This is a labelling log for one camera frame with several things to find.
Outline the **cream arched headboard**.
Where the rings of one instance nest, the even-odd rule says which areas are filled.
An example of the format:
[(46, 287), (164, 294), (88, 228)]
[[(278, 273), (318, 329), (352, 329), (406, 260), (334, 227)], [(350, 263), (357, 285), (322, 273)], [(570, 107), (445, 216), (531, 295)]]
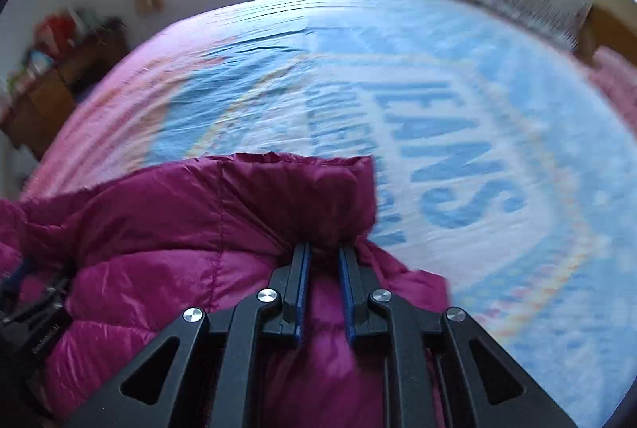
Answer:
[(598, 47), (608, 47), (636, 64), (636, 2), (634, 0), (587, 0), (592, 7), (579, 35), (576, 56), (593, 64)]

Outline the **brown wooden desk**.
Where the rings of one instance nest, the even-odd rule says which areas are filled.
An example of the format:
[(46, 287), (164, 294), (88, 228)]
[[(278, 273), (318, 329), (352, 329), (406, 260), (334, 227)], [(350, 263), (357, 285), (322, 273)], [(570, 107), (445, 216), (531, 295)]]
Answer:
[(128, 53), (124, 23), (109, 18), (15, 95), (1, 112), (2, 133), (41, 160), (77, 105)]

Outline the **folded pink blanket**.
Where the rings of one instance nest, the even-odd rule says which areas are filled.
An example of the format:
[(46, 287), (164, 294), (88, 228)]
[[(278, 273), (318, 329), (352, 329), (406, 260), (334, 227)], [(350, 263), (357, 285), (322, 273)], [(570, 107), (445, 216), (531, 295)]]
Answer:
[(594, 52), (590, 80), (607, 96), (617, 114), (635, 133), (637, 129), (636, 67), (619, 53), (600, 46)]

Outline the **patterned grey pillow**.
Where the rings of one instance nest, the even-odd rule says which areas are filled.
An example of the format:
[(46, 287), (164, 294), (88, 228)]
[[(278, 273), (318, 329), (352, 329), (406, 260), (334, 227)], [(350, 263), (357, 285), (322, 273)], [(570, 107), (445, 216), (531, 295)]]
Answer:
[(590, 0), (475, 0), (518, 26), (525, 27), (555, 46), (575, 51), (590, 10)]

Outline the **pink and blue bedsheet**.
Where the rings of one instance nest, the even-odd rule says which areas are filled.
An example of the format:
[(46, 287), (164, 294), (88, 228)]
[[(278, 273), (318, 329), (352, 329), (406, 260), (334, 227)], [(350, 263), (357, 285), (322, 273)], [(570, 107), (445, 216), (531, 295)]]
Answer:
[(206, 155), (369, 155), (370, 240), (581, 427), (636, 376), (636, 139), (573, 58), (455, 0), (258, 0), (134, 49), (25, 198)]

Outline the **magenta puffer down jacket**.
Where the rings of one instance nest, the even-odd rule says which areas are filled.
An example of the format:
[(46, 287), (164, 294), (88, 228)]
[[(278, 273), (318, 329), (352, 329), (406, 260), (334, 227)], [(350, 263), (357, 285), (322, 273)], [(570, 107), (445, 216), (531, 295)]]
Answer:
[(440, 276), (390, 254), (392, 195), (368, 157), (235, 154), (167, 163), (54, 197), (1, 205), (1, 268), (33, 259), (51, 272), (75, 259), (72, 323), (45, 361), (42, 399), (69, 418), (184, 309), (220, 311), (263, 287), (294, 247), (313, 248), (307, 333), (274, 357), (269, 427), (379, 427), (382, 365), (344, 334), (338, 249), (353, 244), (381, 285), (442, 311)]

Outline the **red gift box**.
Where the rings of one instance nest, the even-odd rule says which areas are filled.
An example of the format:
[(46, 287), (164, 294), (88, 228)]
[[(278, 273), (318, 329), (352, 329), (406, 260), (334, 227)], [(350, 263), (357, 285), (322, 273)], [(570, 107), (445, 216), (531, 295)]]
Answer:
[(68, 12), (50, 14), (35, 27), (35, 48), (54, 60), (60, 60), (73, 49), (77, 24)]

